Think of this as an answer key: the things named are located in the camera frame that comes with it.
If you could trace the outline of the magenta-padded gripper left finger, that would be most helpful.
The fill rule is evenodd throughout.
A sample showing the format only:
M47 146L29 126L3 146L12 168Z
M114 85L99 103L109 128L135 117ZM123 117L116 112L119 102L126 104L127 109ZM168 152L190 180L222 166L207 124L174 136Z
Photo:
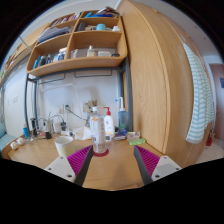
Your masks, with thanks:
M87 146L68 157L59 156L45 171L82 186L93 154L93 146Z

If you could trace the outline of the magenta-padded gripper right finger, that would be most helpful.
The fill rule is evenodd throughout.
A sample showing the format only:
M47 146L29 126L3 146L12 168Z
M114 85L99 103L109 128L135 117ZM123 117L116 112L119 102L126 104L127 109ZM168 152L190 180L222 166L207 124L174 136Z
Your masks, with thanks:
M138 145L134 146L134 156L144 185L181 170L168 156L159 157Z

